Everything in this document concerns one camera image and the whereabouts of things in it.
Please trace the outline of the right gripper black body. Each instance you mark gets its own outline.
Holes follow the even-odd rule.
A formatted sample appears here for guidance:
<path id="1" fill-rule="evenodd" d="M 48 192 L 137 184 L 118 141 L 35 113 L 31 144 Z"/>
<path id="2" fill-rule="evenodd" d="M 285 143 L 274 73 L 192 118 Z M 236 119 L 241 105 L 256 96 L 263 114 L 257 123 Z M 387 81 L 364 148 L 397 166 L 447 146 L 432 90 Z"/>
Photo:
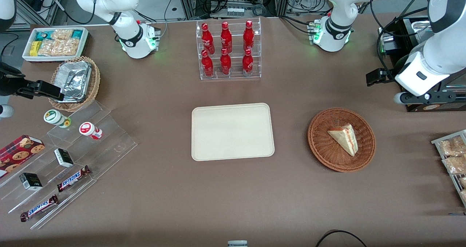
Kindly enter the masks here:
<path id="1" fill-rule="evenodd" d="M 27 85 L 25 76 L 15 67 L 0 63 L 0 96 L 10 96 Z"/>

